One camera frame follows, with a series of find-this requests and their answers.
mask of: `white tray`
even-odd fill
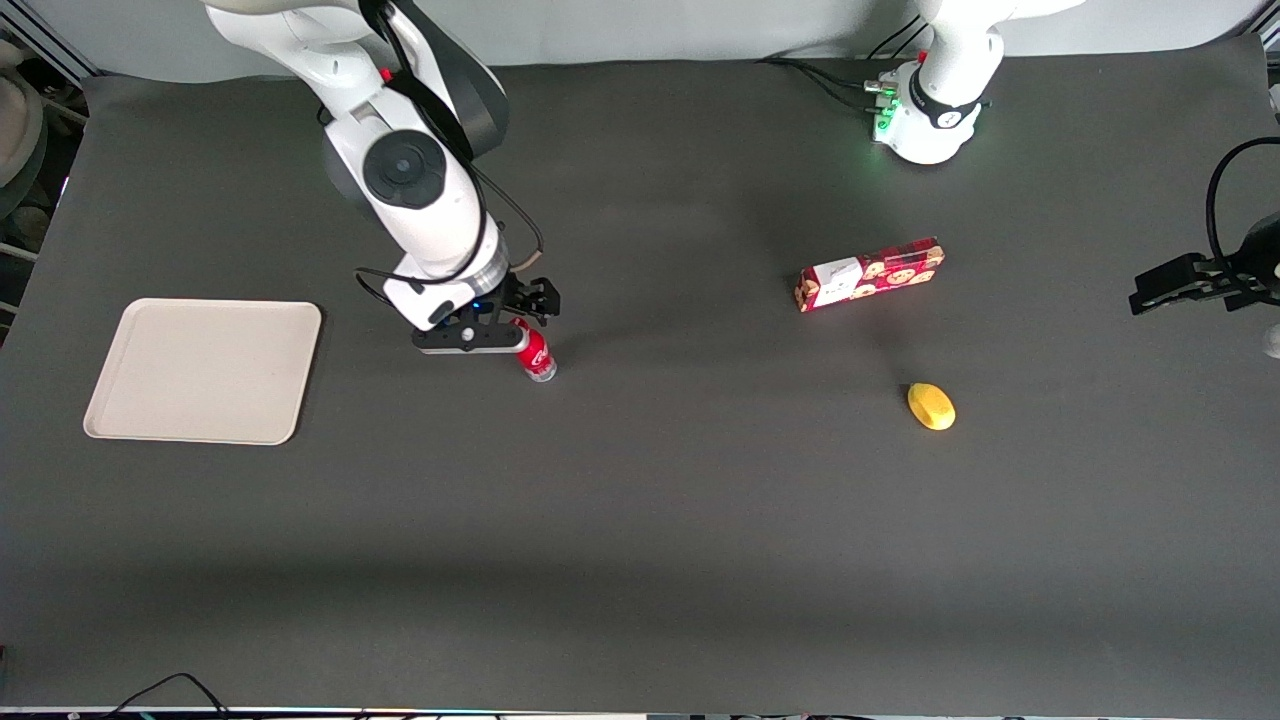
[[[280,445],[298,423],[320,319],[310,302],[134,300],[115,329],[84,432]]]

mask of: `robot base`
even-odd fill
[[[906,87],[911,74],[919,70],[916,61],[905,63],[897,69],[881,73],[879,85],[890,87]],[[904,95],[900,104],[888,105],[891,111],[876,115],[876,124],[872,127],[872,140],[888,145],[904,160],[918,165],[937,165],[950,160],[960,146],[973,137],[973,123],[982,110],[982,105],[974,106],[968,117],[961,118],[950,128],[936,128],[909,95]]]

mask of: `gray fabric surface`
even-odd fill
[[[419,355],[356,288],[397,250],[300,83],[93,81],[0,351],[0,703],[187,670],[256,706],[1274,716],[1276,315],[1125,300],[1276,132],[1263,74],[1256,40],[1009,60],[919,168],[787,69],[504,70],[483,167],[548,236],[548,386]],[[1267,152],[1224,182],[1233,247]],[[933,282],[796,313],[800,266],[927,234]],[[319,304],[293,439],[84,437],[142,296]]]

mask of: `metal frame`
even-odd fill
[[[22,247],[18,247],[17,245],[9,245],[8,242],[0,242],[0,252],[3,252],[5,255],[13,255],[14,258],[19,258],[19,259],[26,260],[28,263],[35,263],[36,260],[40,259],[40,255],[36,255],[35,252],[32,252],[29,250],[23,250]]]
[[[77,86],[100,74],[79,51],[45,22],[26,0],[0,0],[0,23]]]
[[[1280,50],[1280,0],[1274,0],[1258,13],[1245,32],[1256,32],[1262,37],[1267,50]]]

